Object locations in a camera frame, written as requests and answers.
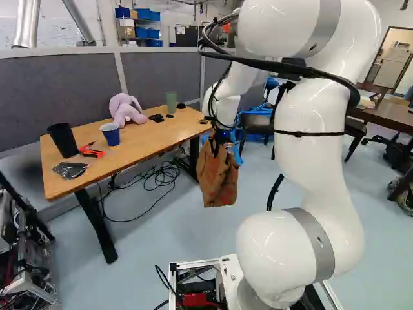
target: gray cubicle wall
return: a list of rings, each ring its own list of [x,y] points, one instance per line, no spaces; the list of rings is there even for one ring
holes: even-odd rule
[[[228,65],[229,61],[226,60],[205,58],[205,91],[219,80]],[[241,96],[239,110],[248,110],[262,104],[264,100],[264,86],[267,77],[268,73],[266,72],[261,72],[259,74],[254,85]]]
[[[199,99],[201,56],[197,52],[121,53],[129,94],[143,109],[165,103],[165,92],[178,101]]]
[[[113,54],[0,59],[0,151],[39,140],[54,123],[109,118],[121,92]]]

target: blue storage bin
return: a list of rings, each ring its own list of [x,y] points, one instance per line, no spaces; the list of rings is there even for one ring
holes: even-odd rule
[[[148,40],[149,47],[162,47],[163,42],[162,40]]]
[[[148,37],[151,39],[160,39],[161,31],[156,29],[148,29]]]
[[[136,37],[146,39],[148,37],[148,29],[136,27]]]
[[[161,21],[161,12],[150,11],[151,21]]]
[[[122,18],[122,17],[129,18],[130,17],[129,8],[123,8],[123,7],[115,8],[115,15],[116,15],[116,18]]]
[[[136,8],[134,9],[137,11],[137,19],[147,19],[150,20],[150,10],[148,8]]]

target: desk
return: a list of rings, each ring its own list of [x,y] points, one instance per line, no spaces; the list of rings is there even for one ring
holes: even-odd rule
[[[388,99],[383,99],[382,104],[376,109],[352,108],[348,115],[368,123],[413,134],[413,114],[408,113],[408,107],[395,104]]]
[[[203,119],[202,113],[186,108],[177,110],[174,118],[166,118],[167,107],[151,108],[144,110],[147,116],[162,114],[165,121],[155,123],[147,121],[143,125],[129,123],[121,129],[121,144],[116,147],[108,147],[103,137],[100,126],[111,122],[106,119],[95,123],[73,128],[77,146],[86,145],[97,140],[93,148],[97,150],[108,149],[107,154],[100,159],[91,159],[93,163],[86,172],[74,179],[64,180],[52,171],[52,167],[65,160],[59,153],[57,147],[47,134],[40,137],[41,161],[43,171],[43,183],[45,196],[48,201],[56,200],[70,193],[75,193],[77,200],[86,213],[90,223],[93,225],[103,254],[108,264],[117,260],[117,253],[112,238],[106,228],[99,204],[91,199],[85,189],[87,185],[102,180],[136,163],[145,161],[151,157],[171,150],[186,140],[190,140],[189,164],[186,169],[191,176],[196,177],[196,163],[199,155],[199,135],[211,129],[211,125],[199,124]]]
[[[409,108],[403,105],[397,105],[390,100],[384,99],[377,109],[366,108],[364,110],[353,108],[348,112],[349,116],[362,119],[368,123],[374,123],[396,131],[405,132],[413,135],[413,114],[408,113]],[[413,149],[413,138],[403,149],[401,162],[405,161]],[[388,199],[395,201],[396,198],[409,186],[413,181],[413,166],[404,175],[399,185],[390,193]]]
[[[393,89],[384,86],[377,86],[370,82],[357,83],[356,87],[361,90],[366,90],[367,92],[373,92],[374,95],[370,96],[370,99],[376,102],[377,107],[380,106],[380,103],[383,101],[388,91]]]

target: pink stuffed animal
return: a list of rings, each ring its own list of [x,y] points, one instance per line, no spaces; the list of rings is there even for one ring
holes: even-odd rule
[[[119,128],[125,126],[126,121],[134,121],[138,124],[146,123],[148,118],[142,114],[142,108],[137,99],[128,94],[120,93],[109,101],[109,111]]]

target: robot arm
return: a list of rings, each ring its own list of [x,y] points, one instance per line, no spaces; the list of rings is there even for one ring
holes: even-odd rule
[[[379,15],[367,0],[245,0],[237,25],[241,44],[255,55],[305,58],[308,66],[353,82],[377,50],[380,32]],[[254,72],[234,63],[217,89],[219,120],[233,123],[239,95],[254,80],[245,75]],[[309,134],[275,137],[280,169],[305,197],[300,208],[247,218],[237,232],[245,280],[275,309],[288,308],[306,285],[351,270],[363,256],[363,228],[343,177],[342,140],[329,134],[343,132],[348,99],[342,85],[308,79],[278,105],[278,132]]]
[[[234,124],[241,95],[247,92],[252,86],[258,72],[258,69],[240,63],[231,64],[231,68],[226,78],[219,84],[212,102],[213,109],[220,122],[227,126]],[[216,85],[217,83],[214,83],[205,93],[202,104],[202,113],[205,116],[211,116],[209,112],[209,99],[212,89]]]

